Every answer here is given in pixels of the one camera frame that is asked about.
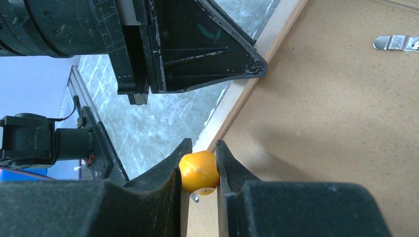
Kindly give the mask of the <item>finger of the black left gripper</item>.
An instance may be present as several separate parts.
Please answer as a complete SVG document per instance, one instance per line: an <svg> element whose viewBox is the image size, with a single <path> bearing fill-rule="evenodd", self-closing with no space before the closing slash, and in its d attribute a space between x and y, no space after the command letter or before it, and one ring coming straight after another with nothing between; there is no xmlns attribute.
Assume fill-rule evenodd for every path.
<svg viewBox="0 0 419 237"><path fill-rule="evenodd" d="M267 61L254 40L213 0L150 0L153 93L183 93L258 78Z"/></svg>

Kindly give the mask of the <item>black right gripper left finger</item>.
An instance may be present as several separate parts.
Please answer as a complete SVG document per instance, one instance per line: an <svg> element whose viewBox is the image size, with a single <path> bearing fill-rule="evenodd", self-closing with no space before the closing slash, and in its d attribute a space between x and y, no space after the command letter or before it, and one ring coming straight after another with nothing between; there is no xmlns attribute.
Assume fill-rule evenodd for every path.
<svg viewBox="0 0 419 237"><path fill-rule="evenodd" d="M16 181L0 184L3 237L184 237L189 195L180 159L184 139L164 160L119 185L90 181Z"/></svg>

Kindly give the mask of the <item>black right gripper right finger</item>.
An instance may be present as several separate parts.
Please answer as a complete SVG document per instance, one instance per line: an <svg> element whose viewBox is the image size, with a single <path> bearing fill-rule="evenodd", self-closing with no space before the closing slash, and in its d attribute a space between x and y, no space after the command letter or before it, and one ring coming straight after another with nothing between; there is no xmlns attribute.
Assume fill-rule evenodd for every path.
<svg viewBox="0 0 419 237"><path fill-rule="evenodd" d="M221 237L389 237L373 198L354 183L262 181L216 145Z"/></svg>

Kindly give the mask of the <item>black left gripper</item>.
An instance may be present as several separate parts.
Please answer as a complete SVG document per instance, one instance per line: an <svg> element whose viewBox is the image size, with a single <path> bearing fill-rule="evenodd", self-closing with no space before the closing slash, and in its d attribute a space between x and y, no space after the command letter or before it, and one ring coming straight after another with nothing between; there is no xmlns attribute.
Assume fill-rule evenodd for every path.
<svg viewBox="0 0 419 237"><path fill-rule="evenodd" d="M133 105L148 100L140 28L124 21L130 0L3 0L0 54L11 56L108 55L117 93Z"/></svg>

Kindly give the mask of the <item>yellow handled screwdriver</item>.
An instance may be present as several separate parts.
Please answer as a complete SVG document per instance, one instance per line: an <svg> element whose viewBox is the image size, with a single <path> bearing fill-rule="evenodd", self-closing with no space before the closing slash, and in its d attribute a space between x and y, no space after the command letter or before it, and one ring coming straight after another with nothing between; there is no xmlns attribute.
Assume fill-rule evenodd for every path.
<svg viewBox="0 0 419 237"><path fill-rule="evenodd" d="M199 203L200 196L212 194L220 182L216 157L209 151L184 155L178 163L183 189L193 202Z"/></svg>

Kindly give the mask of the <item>wooden picture frame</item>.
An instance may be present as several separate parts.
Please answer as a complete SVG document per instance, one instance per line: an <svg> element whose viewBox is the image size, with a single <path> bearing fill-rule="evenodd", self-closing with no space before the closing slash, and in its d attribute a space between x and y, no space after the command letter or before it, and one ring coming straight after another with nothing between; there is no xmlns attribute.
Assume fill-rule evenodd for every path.
<svg viewBox="0 0 419 237"><path fill-rule="evenodd" d="M395 237L418 236L419 55L373 46L418 34L416 0L278 4L267 75L232 83L194 150L223 139L264 180L361 184Z"/></svg>

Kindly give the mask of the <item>aluminium rail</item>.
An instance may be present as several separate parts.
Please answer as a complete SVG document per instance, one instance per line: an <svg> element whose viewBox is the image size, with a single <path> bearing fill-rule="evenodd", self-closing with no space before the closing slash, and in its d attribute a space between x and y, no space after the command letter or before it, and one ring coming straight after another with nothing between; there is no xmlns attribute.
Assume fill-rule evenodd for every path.
<svg viewBox="0 0 419 237"><path fill-rule="evenodd" d="M58 128L77 128L78 119L82 115L82 107L88 106L93 114L95 121L101 121L97 108L93 99L83 81L80 71L77 66L72 66L70 69L67 87L63 97L63 102L60 110L60 118L68 116L74 108L74 96L78 96L78 105L75 112L66 120L56 123Z"/></svg>

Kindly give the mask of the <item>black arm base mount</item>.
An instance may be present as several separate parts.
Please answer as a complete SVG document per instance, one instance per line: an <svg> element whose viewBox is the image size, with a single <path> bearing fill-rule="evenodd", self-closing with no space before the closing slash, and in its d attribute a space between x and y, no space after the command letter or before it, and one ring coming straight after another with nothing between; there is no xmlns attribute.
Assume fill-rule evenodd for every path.
<svg viewBox="0 0 419 237"><path fill-rule="evenodd" d="M87 134L88 153L83 157L83 179L110 179L118 185L125 184L129 178L123 168L111 139L102 121L95 121L88 106L82 107L78 127Z"/></svg>

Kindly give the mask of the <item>silver frame retaining clip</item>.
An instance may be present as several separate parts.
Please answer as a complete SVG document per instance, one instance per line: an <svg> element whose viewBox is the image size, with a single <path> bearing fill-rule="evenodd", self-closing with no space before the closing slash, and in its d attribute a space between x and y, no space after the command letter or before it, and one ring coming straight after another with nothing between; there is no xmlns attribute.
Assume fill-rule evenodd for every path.
<svg viewBox="0 0 419 237"><path fill-rule="evenodd" d="M373 42L377 50L419 51L419 38L406 35L379 36Z"/></svg>

